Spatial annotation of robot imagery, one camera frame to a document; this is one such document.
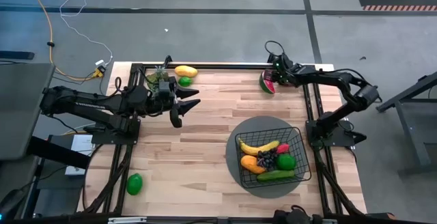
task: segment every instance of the concrete floor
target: concrete floor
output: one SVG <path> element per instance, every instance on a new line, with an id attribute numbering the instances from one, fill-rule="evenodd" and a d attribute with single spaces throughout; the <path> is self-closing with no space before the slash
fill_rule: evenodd
<path id="1" fill-rule="evenodd" d="M 42 0 L 59 6 L 65 0 Z M 88 6 L 114 8 L 303 9 L 302 0 L 87 0 Z M 0 0 L 0 5 L 36 5 L 35 0 Z M 81 5 L 81 0 L 70 5 Z M 358 0 L 311 0 L 313 10 L 360 10 Z M 68 29 L 59 14 L 51 20 L 56 64 L 72 75 L 85 76 L 105 48 L 91 44 Z M 91 39 L 104 42 L 115 61 L 265 62 L 266 40 L 283 44 L 297 62 L 313 63 L 305 16 L 220 14 L 81 14 L 72 26 Z M 322 61 L 336 68 L 353 68 L 378 85 L 388 99 L 437 67 L 436 17 L 315 16 Z M 33 51 L 34 62 L 48 62 L 48 29 L 42 13 L 0 12 L 0 46 Z M 85 92 L 98 92 L 99 80 L 82 86 L 53 80 Z M 71 126 L 89 122 L 60 116 Z M 404 138 L 395 110 L 379 114 L 374 106 L 350 116 L 355 128 L 368 136 L 357 146 L 358 171 L 368 212 L 392 212 L 399 219 L 435 222 L 437 174 L 400 178 L 397 170 L 414 165 L 414 154 Z M 61 134 L 59 122 L 41 117 L 35 135 Z"/>

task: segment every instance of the wire basket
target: wire basket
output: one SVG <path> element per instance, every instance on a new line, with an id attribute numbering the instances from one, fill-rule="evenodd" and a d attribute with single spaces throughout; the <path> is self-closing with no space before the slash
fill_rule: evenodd
<path id="1" fill-rule="evenodd" d="M 246 155 L 238 143 L 238 138 L 243 140 L 247 145 L 259 147 L 266 145 L 271 141 L 279 141 L 279 144 L 288 144 L 288 153 L 296 159 L 296 167 L 294 168 L 295 176 L 293 178 L 283 178 L 277 180 L 269 180 L 259 182 L 257 174 L 250 172 L 241 165 L 241 158 Z M 302 135 L 299 128 L 278 128 L 271 130 L 263 130 L 256 132 L 243 132 L 235 136 L 235 145 L 238 158 L 238 168 L 240 170 L 241 185 L 245 188 L 255 188 L 261 186 L 274 186 L 279 184 L 302 182 L 311 179 L 311 171 L 309 170 L 307 153 L 302 142 Z M 269 168 L 269 171 L 277 169 L 276 165 Z"/>

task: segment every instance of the yellow banana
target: yellow banana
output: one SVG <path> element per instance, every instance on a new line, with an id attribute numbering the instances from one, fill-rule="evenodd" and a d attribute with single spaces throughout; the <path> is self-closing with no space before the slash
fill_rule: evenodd
<path id="1" fill-rule="evenodd" d="M 238 138 L 238 141 L 240 142 L 241 150 L 244 153 L 251 156 L 257 156 L 259 151 L 265 152 L 279 145 L 279 141 L 272 141 L 266 145 L 256 148 L 256 147 L 248 146 L 243 140 L 241 140 L 241 138 Z"/>

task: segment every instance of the wooden table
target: wooden table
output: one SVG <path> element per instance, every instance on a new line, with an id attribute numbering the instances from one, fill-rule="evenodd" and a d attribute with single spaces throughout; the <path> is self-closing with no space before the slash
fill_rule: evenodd
<path id="1" fill-rule="evenodd" d="M 114 91 L 117 76 L 127 85 L 130 65 L 114 63 L 108 94 Z M 318 68 L 332 70 L 333 66 Z M 201 102 L 183 117 L 182 128 L 171 125 L 168 113 L 143 119 L 129 175 L 140 173 L 145 184 L 137 196 L 126 194 L 123 214 L 272 217 L 276 209 L 290 210 L 292 204 L 302 206 L 310 215 L 322 213 L 313 152 L 305 134 L 303 90 L 277 87 L 275 95 L 266 94 L 258 85 L 259 74 L 260 70 L 199 70 L 190 87 L 200 91 L 191 99 L 200 98 Z M 325 111 L 341 105 L 336 87 L 321 85 L 320 93 Z M 302 131 L 312 178 L 280 198 L 262 199 L 248 193 L 231 177 L 225 162 L 231 131 L 257 115 L 281 118 Z M 113 151 L 113 145 L 104 145 L 91 162 L 86 179 L 88 205 L 108 180 Z M 343 148 L 332 148 L 332 154 L 339 185 L 356 207 L 366 212 L 354 157 Z M 334 210 L 332 191 L 328 182 L 326 185 Z M 117 193 L 116 186 L 113 205 Z"/>

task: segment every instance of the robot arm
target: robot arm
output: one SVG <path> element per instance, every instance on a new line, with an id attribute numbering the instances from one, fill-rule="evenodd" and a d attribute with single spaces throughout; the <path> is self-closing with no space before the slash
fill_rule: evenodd
<path id="1" fill-rule="evenodd" d="M 174 77 L 157 84 L 158 91 L 155 94 L 144 85 L 136 85 L 132 89 L 125 87 L 121 90 L 121 79 L 117 77 L 117 91 L 110 96 L 78 92 L 63 86 L 46 88 L 40 108 L 42 114 L 49 117 L 70 113 L 95 121 L 103 125 L 100 130 L 109 130 L 119 136 L 129 136 L 137 132 L 139 120 L 136 116 L 154 117 L 165 111 L 170 111 L 170 120 L 174 127 L 182 127 L 179 115 L 183 116 L 200 100 L 184 102 L 178 98 L 188 98 L 199 91 L 180 87 Z"/>
<path id="2" fill-rule="evenodd" d="M 356 77 L 343 70 L 323 71 L 316 70 L 314 66 L 295 64 L 285 53 L 274 55 L 270 53 L 268 62 L 272 63 L 274 70 L 266 75 L 273 82 L 280 85 L 301 85 L 317 83 L 338 87 L 346 103 L 334 112 L 326 112 L 317 120 L 313 129 L 316 137 L 328 137 L 338 122 L 354 111 L 363 111 L 373 102 L 379 99 L 377 86 L 368 83 L 361 75 Z M 359 87 L 359 90 L 352 94 L 351 85 Z"/>

